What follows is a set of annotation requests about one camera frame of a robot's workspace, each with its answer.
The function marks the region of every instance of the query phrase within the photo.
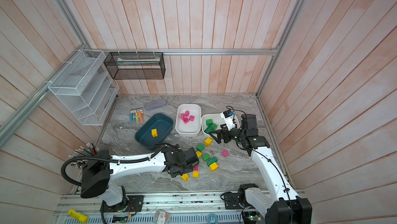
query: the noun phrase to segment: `white container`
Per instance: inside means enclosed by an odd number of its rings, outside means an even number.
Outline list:
[[[189,121],[188,123],[184,123],[183,120],[181,119],[181,114],[185,113],[187,110],[189,111],[189,117],[194,116],[195,120],[192,122]],[[175,122],[176,132],[178,132],[180,136],[184,136],[184,137],[197,136],[201,129],[200,119],[201,119],[200,106],[191,103],[185,103],[179,105],[178,113],[176,114],[176,122]]]
[[[206,134],[204,131],[207,128],[206,120],[212,119],[212,122],[215,123],[218,127],[216,130],[221,129],[222,124],[226,124],[225,120],[221,117],[221,114],[205,114],[201,117],[201,131],[206,137],[211,137],[209,134]],[[234,116],[234,120],[236,122],[236,127],[240,127],[239,119],[237,116]]]

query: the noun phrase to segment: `white wire organizer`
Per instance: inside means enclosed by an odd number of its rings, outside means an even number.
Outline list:
[[[80,96],[105,60],[100,50],[81,50],[48,86],[55,95]]]
[[[104,59],[103,51],[82,50],[49,86],[82,125],[102,125],[119,90],[107,71],[98,73]]]

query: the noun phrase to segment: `marble tabletop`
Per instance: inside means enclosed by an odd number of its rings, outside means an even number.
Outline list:
[[[99,149],[107,149],[111,155],[150,153],[151,151],[135,141],[134,135],[142,125],[130,124],[129,111],[160,98],[167,101],[166,106],[144,110],[144,120],[147,121],[155,113],[163,113],[171,117],[174,127],[164,142],[179,144],[182,150],[190,147],[196,148],[206,139],[202,132],[196,137],[181,137],[176,132],[177,109],[183,103],[198,104],[201,107],[201,115],[223,112],[227,105],[243,110],[247,114],[255,114],[259,135],[270,140],[254,95],[133,95],[117,98],[115,109],[102,140],[98,144]],[[236,112],[236,114],[240,117],[242,113]],[[224,149],[229,151],[227,157],[221,155]],[[267,189],[256,164],[246,151],[242,151],[236,146],[235,142],[231,141],[228,144],[213,142],[209,147],[205,147],[204,151],[211,157],[218,158],[219,168],[211,172],[200,158],[199,177],[192,177],[192,172],[190,172],[187,182],[184,182],[180,176],[171,178],[167,172],[145,172],[119,178],[116,182],[118,185],[123,185],[127,192],[231,191],[237,190],[240,184],[244,183],[255,183],[261,189]]]

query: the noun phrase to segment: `wooden wall panel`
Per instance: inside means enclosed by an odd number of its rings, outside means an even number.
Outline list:
[[[297,0],[66,0],[90,45],[272,48]],[[166,56],[163,80],[119,80],[122,94],[256,92],[268,56]]]
[[[261,101],[319,223],[394,223],[397,0],[319,1],[305,4]]]
[[[109,0],[102,3],[112,7]],[[80,44],[55,0],[0,0],[0,125]],[[80,125],[53,95],[45,99],[0,151],[0,184],[12,189],[0,194],[0,218],[46,223],[73,186],[62,178],[60,167],[97,133]],[[76,178],[79,170],[69,167],[67,173]],[[17,211],[24,217],[15,218]]]

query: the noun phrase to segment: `white robotic arm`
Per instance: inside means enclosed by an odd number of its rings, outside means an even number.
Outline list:
[[[209,134],[217,143],[221,143],[221,140],[225,143],[235,140],[237,146],[240,144],[257,164],[269,190],[268,196],[255,184],[241,185],[238,193],[240,205],[255,207],[265,217],[266,224],[310,224],[310,202],[300,198],[281,173],[269,143],[265,137],[258,136],[255,115],[242,115],[241,128],[235,128],[235,124],[233,126],[231,123]],[[99,197],[109,207],[122,210],[126,206],[126,194],[123,187],[118,186],[114,180],[141,172],[167,171],[171,177],[176,177],[193,171],[193,164],[199,160],[193,147],[182,151],[178,145],[165,144],[161,150],[144,155],[110,156],[104,150],[95,157],[73,158],[64,163],[61,174],[68,182],[80,184],[82,198]],[[76,159],[87,161],[83,167],[81,183],[68,177],[65,172],[66,166]]]

